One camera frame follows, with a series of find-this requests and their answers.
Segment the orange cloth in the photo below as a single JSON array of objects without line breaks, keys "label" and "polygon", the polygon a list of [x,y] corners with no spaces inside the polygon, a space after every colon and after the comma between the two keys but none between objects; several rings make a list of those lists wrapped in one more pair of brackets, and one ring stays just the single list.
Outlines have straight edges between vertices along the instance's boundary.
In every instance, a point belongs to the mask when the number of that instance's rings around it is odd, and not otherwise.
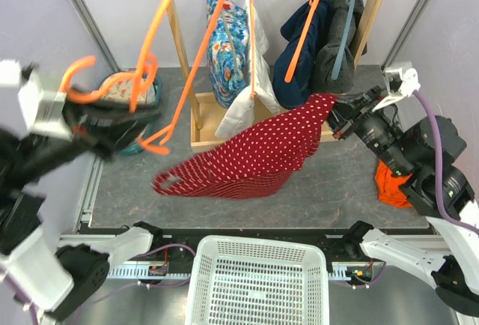
[{"label": "orange cloth", "polygon": [[410,178],[411,175],[395,177],[393,171],[379,160],[375,174],[378,200],[400,209],[411,208],[412,205],[407,197],[400,191],[400,186]]}]

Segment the floral oven mitt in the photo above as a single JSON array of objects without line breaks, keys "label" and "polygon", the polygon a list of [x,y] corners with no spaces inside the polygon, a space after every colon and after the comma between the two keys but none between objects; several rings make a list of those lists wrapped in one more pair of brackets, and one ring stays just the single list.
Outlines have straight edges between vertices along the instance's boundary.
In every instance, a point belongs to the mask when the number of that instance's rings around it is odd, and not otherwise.
[{"label": "floral oven mitt", "polygon": [[[114,109],[129,109],[134,80],[122,79],[117,80],[109,91],[96,102],[98,106],[105,106]],[[151,108],[156,102],[156,83],[141,93],[137,97],[136,109]]]}]

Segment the white plastic basket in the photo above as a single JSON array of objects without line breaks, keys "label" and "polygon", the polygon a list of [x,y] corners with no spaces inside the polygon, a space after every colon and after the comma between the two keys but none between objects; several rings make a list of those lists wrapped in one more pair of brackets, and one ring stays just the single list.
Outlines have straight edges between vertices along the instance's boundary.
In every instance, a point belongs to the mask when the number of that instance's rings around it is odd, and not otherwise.
[{"label": "white plastic basket", "polygon": [[329,324],[326,256],[312,245],[207,236],[185,316],[187,324]]}]

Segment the blue grey hanger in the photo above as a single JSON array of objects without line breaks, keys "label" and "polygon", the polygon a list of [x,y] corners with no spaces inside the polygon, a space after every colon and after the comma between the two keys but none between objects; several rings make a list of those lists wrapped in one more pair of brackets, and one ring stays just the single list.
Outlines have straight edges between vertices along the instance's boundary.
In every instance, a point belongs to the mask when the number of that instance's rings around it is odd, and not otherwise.
[{"label": "blue grey hanger", "polygon": [[340,45],[338,47],[338,52],[337,52],[335,62],[333,64],[333,68],[332,68],[332,72],[331,72],[331,80],[333,80],[333,81],[336,81],[338,79],[339,73],[341,71],[341,65],[342,65],[342,62],[343,62],[343,56],[344,56],[345,49],[346,49],[346,46],[347,46],[347,38],[348,38],[349,31],[350,31],[351,23],[352,23],[352,20],[353,20],[353,14],[354,14],[354,8],[355,8],[356,0],[347,0],[347,4],[348,4],[347,18],[346,18],[345,23],[344,23],[344,30],[343,30],[343,34],[342,34],[342,37],[341,37],[341,42],[340,42]]}]

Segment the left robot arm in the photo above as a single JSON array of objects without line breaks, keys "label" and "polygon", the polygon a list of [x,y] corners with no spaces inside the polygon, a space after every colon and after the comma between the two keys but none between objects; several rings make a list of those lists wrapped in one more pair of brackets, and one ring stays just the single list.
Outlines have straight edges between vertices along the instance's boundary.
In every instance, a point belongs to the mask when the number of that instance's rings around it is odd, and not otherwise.
[{"label": "left robot arm", "polygon": [[140,255],[156,260],[165,247],[157,227],[137,222],[101,242],[53,249],[39,214],[44,197],[25,187],[86,153],[112,159],[159,116],[153,104],[131,112],[125,103],[79,104],[60,95],[40,103],[27,136],[1,131],[1,277],[34,324],[66,320],[111,269]]}]

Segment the red polka dot skirt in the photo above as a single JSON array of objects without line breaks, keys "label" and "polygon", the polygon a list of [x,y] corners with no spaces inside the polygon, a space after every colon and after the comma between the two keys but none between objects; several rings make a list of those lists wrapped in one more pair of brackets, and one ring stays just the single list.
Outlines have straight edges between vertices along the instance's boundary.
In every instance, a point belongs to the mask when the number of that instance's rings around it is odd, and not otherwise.
[{"label": "red polka dot skirt", "polygon": [[160,195],[190,198],[273,195],[319,149],[322,126],[335,101],[332,94],[314,94],[304,105],[158,174],[153,189]]}]

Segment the white shirt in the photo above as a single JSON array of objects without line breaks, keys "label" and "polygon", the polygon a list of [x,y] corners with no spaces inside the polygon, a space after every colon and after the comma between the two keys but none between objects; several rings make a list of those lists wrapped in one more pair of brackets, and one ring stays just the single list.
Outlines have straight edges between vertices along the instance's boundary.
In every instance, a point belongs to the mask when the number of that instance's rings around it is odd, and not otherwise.
[{"label": "white shirt", "polygon": [[[245,0],[245,10],[249,26],[249,0]],[[275,93],[273,91],[270,79],[270,67],[267,64],[264,55],[269,50],[269,41],[263,29],[262,22],[257,15],[254,4],[254,25],[255,25],[255,97],[251,99],[251,80],[250,80],[250,41],[246,53],[245,80],[247,86],[239,92],[231,106],[226,110],[221,119],[215,136],[220,139],[229,139],[259,121],[278,115],[282,111]]]}]

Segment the teal plastic tray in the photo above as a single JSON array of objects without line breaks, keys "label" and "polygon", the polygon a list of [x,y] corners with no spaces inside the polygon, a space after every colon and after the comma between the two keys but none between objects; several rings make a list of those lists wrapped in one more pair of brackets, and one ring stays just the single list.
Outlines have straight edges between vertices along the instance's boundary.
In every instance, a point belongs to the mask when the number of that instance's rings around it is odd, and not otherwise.
[{"label": "teal plastic tray", "polygon": [[[162,81],[158,78],[155,78],[153,82],[156,83],[156,102],[154,103],[154,106],[156,108],[159,107],[160,100],[161,100],[161,92],[162,92]],[[149,123],[145,128],[142,133],[143,136],[151,136],[154,131],[156,122],[154,121],[153,123]],[[144,151],[144,149],[138,144],[137,141],[134,141],[130,143],[128,146],[126,146],[121,152],[121,156],[134,156],[137,154],[140,154]]]}]

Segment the blue floral garment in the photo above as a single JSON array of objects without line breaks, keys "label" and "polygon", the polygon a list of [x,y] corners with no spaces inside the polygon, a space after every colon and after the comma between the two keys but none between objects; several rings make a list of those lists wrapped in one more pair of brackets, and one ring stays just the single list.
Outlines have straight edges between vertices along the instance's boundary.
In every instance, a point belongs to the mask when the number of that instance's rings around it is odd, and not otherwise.
[{"label": "blue floral garment", "polygon": [[223,108],[229,108],[239,92],[246,87],[243,68],[246,63],[246,51],[249,42],[249,29],[246,10],[231,0],[222,5],[233,37],[237,54],[238,71],[234,71],[231,45],[225,32],[221,15],[207,45],[207,66],[216,102]]}]

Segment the grey dotted garment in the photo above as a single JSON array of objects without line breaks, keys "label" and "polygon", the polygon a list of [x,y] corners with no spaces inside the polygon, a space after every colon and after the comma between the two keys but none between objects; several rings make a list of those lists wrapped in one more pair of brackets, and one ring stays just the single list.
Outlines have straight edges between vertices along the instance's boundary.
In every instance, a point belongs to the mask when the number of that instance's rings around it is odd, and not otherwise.
[{"label": "grey dotted garment", "polygon": [[331,1],[329,28],[315,59],[310,86],[314,93],[343,94],[353,87],[355,65],[351,44],[364,12],[364,2]]}]

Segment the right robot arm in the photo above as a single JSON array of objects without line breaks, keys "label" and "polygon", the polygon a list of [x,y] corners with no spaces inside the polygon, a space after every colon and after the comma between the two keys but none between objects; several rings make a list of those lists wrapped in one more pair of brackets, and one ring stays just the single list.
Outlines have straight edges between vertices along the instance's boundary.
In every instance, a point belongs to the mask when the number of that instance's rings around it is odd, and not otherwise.
[{"label": "right robot arm", "polygon": [[434,115],[417,91],[425,118],[402,131],[380,111],[388,102],[375,87],[339,97],[327,117],[336,139],[356,135],[395,177],[406,177],[399,190],[439,232],[449,254],[428,252],[358,221],[343,241],[344,254],[364,256],[397,267],[428,284],[454,311],[478,316],[478,203],[466,176],[454,161],[466,149],[451,119]]}]

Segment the dark blue denim garment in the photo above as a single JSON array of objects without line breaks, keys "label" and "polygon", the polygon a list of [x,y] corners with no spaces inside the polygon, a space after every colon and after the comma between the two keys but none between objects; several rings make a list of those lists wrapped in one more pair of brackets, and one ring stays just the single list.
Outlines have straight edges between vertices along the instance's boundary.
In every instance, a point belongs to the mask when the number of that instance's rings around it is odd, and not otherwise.
[{"label": "dark blue denim garment", "polygon": [[305,42],[294,67],[292,79],[285,77],[298,46],[302,30],[308,17],[312,0],[299,7],[280,29],[287,46],[279,55],[273,67],[272,87],[280,106],[294,109],[301,106],[311,95],[309,79],[320,49],[325,45],[332,19],[332,0],[320,0],[312,16]]}]

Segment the orange hanger with white shirt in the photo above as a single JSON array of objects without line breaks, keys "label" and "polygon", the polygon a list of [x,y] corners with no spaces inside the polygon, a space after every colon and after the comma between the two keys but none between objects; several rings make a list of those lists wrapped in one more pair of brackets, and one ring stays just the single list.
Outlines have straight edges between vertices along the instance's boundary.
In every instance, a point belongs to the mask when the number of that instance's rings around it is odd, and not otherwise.
[{"label": "orange hanger with white shirt", "polygon": [[251,94],[250,97],[254,100],[255,97],[255,25],[254,25],[254,0],[249,0],[249,26],[250,26],[250,80],[251,80]]}]

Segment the grey metal hanger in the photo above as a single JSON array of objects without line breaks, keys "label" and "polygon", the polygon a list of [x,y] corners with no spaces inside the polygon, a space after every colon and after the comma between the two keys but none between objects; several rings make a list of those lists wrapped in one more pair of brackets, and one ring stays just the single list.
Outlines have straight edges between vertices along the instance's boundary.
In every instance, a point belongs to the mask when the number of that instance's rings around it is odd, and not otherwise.
[{"label": "grey metal hanger", "polygon": [[234,71],[237,72],[238,71],[237,54],[236,54],[236,50],[235,50],[235,46],[234,46],[233,37],[232,37],[232,35],[230,33],[230,29],[228,27],[228,22],[227,22],[226,17],[225,17],[225,12],[223,10],[221,10],[220,15],[221,15],[224,27],[225,27],[225,32],[226,32],[226,35],[228,37],[228,41],[231,45],[231,52],[232,52],[233,63],[234,63]]}]

